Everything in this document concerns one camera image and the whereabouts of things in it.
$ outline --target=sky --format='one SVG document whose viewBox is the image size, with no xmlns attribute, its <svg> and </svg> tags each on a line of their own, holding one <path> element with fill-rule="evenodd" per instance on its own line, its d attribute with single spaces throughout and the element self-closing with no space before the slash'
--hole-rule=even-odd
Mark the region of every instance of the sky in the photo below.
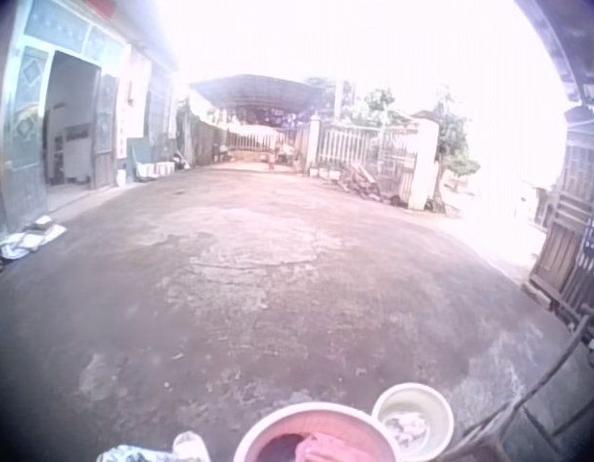
<svg viewBox="0 0 594 462">
<path fill-rule="evenodd" d="M 489 180 L 551 184 L 569 109 L 540 38 L 513 0 L 158 0 L 181 64 L 198 81 L 241 73 L 391 87 L 430 109 L 450 85 L 473 123 Z"/>
</svg>

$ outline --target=red cloth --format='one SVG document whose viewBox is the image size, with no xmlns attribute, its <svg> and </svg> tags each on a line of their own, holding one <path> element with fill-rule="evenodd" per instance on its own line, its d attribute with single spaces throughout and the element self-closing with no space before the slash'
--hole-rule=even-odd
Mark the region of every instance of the red cloth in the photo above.
<svg viewBox="0 0 594 462">
<path fill-rule="evenodd" d="M 295 462 L 377 462 L 371 455 L 344 441 L 312 433 L 297 446 Z"/>
</svg>

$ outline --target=metal roof canopy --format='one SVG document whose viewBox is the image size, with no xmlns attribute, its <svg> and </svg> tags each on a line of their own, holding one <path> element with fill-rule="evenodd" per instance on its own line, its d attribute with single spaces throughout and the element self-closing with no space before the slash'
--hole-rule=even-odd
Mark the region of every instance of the metal roof canopy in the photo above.
<svg viewBox="0 0 594 462">
<path fill-rule="evenodd" d="M 273 108 L 299 113 L 317 103 L 323 89 L 262 75 L 234 75 L 191 84 L 216 108 Z"/>
</svg>

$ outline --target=building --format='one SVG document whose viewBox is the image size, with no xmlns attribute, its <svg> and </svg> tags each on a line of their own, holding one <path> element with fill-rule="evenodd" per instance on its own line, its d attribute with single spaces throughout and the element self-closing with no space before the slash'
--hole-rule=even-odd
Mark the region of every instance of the building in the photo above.
<svg viewBox="0 0 594 462">
<path fill-rule="evenodd" d="M 111 187 L 128 139 L 176 138 L 176 60 L 153 0 L 16 0 L 0 12 L 0 236 Z"/>
</svg>

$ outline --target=doorway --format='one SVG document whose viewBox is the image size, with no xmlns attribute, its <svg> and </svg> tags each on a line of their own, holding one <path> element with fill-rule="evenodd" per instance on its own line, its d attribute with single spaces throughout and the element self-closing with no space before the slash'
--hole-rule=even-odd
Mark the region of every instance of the doorway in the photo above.
<svg viewBox="0 0 594 462">
<path fill-rule="evenodd" d="M 49 211 L 86 195 L 93 176 L 94 89 L 100 68 L 55 52 L 42 127 Z"/>
</svg>

